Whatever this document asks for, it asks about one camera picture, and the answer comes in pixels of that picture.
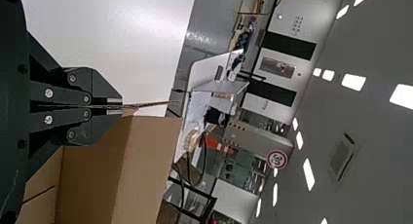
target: round sign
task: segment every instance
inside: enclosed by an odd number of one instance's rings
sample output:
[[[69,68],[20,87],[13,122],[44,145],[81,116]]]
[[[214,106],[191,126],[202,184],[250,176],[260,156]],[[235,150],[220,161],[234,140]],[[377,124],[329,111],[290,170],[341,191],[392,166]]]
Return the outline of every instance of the round sign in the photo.
[[[267,164],[270,168],[285,168],[288,158],[283,151],[275,150],[268,154]]]

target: metal bolt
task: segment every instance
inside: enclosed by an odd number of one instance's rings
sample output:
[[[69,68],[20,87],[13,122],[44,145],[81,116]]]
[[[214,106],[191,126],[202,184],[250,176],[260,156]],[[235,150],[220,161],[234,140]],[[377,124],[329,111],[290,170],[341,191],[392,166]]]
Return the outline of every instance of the metal bolt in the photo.
[[[21,73],[21,74],[26,74],[27,73],[27,67],[23,64],[20,64],[18,66],[18,72]]]
[[[53,90],[51,90],[51,89],[46,89],[46,90],[45,90],[45,96],[46,96],[47,98],[52,98],[52,97],[53,97]]]
[[[53,117],[48,115],[45,118],[45,124],[50,125],[53,122]]]
[[[67,136],[69,137],[69,139],[73,139],[73,138],[75,138],[76,133],[75,133],[75,131],[70,131]]]
[[[76,82],[76,76],[73,75],[73,74],[70,75],[70,76],[69,76],[69,81],[72,82],[72,83],[75,83],[75,82]]]
[[[83,117],[89,118],[89,116],[90,116],[89,111],[85,110],[85,112],[83,112]]]
[[[18,141],[18,148],[19,149],[24,149],[27,146],[27,142],[23,139]]]

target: black panel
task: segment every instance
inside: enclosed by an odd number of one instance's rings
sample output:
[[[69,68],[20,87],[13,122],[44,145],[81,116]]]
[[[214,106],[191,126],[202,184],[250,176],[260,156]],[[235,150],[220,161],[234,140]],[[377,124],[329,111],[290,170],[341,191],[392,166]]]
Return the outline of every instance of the black panel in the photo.
[[[317,44],[267,31],[262,47],[290,56],[311,60]]]
[[[251,79],[247,92],[291,107],[297,92]]]

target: ceiling vent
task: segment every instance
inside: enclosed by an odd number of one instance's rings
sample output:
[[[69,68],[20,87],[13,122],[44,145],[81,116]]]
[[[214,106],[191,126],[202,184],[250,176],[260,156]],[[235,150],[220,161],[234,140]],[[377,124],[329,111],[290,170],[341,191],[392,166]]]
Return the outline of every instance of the ceiling vent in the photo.
[[[361,146],[358,145],[347,133],[343,133],[330,156],[328,173],[335,186],[345,179],[350,166],[355,161]]]

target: white wall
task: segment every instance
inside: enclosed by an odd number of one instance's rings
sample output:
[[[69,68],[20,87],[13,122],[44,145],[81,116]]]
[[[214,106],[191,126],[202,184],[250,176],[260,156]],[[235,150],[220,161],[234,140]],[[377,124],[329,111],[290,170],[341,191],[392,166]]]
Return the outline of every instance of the white wall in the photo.
[[[22,2],[28,30],[61,66],[97,69],[125,103],[169,99],[194,0]]]
[[[254,74],[266,77],[267,80],[265,82],[267,83],[296,91],[297,96],[291,107],[271,102],[268,107],[268,111],[271,111],[271,113],[261,110],[261,105],[255,106],[253,103],[260,101],[255,99],[248,101],[246,98],[246,109],[261,113],[285,124],[291,124],[341,2],[342,0],[281,0],[274,11],[268,30],[316,43],[317,47],[311,60],[262,49],[255,65]],[[293,34],[291,29],[297,17],[303,18],[301,32]],[[297,66],[292,78],[287,79],[260,70],[259,67],[264,56]]]
[[[297,112],[304,145],[276,179],[279,202],[270,205],[272,190],[266,188],[262,215],[252,224],[320,224],[324,216],[328,224],[413,222],[413,112],[389,102],[397,84],[413,86],[413,5],[366,0],[355,8],[354,1],[344,0],[351,8],[336,20],[319,60],[320,67],[336,71],[335,79],[313,77]],[[361,92],[341,86],[338,75],[344,73],[367,77]],[[362,147],[335,190],[327,167],[343,131]],[[311,192],[303,173],[306,158],[316,179]]]
[[[247,224],[251,214],[255,211],[258,196],[241,188],[218,179],[214,197],[218,198],[215,210],[225,214],[242,224]]]

